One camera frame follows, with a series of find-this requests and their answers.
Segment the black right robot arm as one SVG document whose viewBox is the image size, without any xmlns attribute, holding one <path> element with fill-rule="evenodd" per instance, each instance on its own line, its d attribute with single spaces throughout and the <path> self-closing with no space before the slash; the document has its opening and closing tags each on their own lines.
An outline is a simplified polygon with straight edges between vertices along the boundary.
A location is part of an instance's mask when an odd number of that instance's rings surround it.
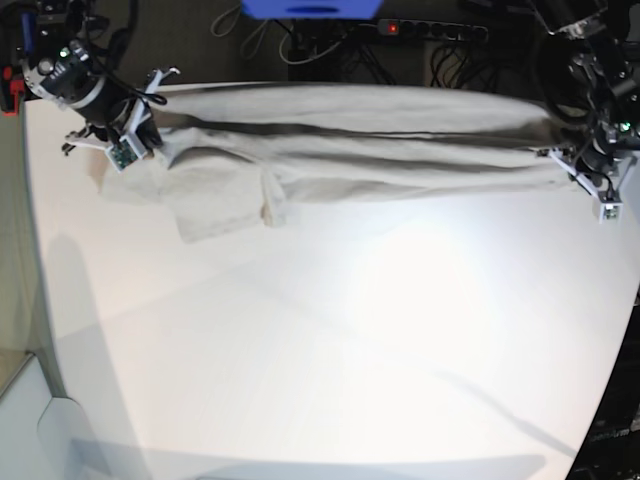
<svg viewBox="0 0 640 480">
<path fill-rule="evenodd" d="M 180 70 L 155 69 L 142 87 L 116 74 L 138 20 L 139 3 L 130 1 L 126 25 L 100 47 L 92 32 L 108 20 L 95 14 L 93 1 L 37 1 L 34 13 L 21 15 L 19 65 L 26 87 L 84 119 L 81 130 L 65 137 L 65 155 L 76 148 L 95 149 L 121 171 L 162 146 L 152 108 L 167 104 L 158 89 Z"/>
</svg>

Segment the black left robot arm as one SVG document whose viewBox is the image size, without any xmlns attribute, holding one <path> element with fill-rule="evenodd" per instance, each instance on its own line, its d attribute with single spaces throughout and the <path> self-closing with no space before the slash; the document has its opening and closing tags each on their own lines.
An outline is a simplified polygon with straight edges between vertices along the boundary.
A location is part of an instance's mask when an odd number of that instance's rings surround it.
<svg viewBox="0 0 640 480">
<path fill-rule="evenodd" d="M 639 83 L 625 54 L 633 1 L 532 1 L 550 36 L 577 45 L 572 55 L 586 82 L 590 110 L 586 143 L 568 172 L 602 205 L 620 202 L 620 189 L 639 152 Z"/>
</svg>

